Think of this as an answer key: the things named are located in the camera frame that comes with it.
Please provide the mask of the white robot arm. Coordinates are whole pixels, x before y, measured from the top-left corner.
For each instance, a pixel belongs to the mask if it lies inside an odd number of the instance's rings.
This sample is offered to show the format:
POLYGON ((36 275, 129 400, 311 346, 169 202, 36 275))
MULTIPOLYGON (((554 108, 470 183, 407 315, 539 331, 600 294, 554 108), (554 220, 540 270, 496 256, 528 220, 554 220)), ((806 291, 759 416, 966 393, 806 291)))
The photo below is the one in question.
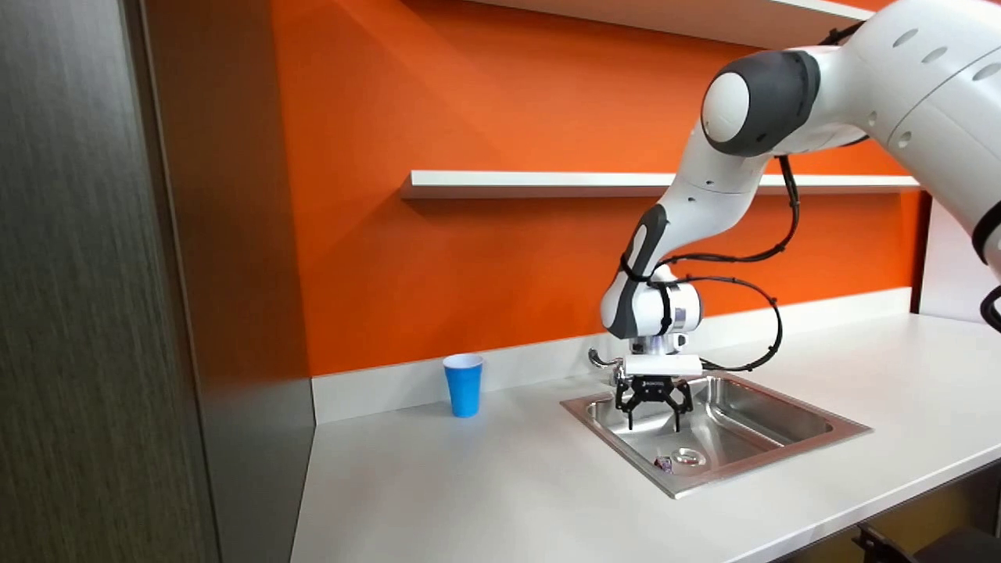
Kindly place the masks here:
POLYGON ((1001 273, 1001 0, 894 0, 823 44, 721 66, 671 183, 619 253, 602 328, 692 331, 693 291, 671 265, 748 213, 767 166, 856 142, 886 147, 1001 273))

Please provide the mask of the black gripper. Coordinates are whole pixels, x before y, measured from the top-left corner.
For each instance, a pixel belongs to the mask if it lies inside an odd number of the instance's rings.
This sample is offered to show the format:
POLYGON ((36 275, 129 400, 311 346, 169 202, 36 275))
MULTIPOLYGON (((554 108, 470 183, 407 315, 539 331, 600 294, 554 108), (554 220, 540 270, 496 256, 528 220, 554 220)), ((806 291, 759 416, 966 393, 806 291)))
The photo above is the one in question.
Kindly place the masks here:
POLYGON ((632 374, 617 386, 614 405, 624 416, 624 428, 634 425, 638 403, 669 403, 671 428, 682 428, 682 418, 692 412, 692 386, 671 374, 632 374))

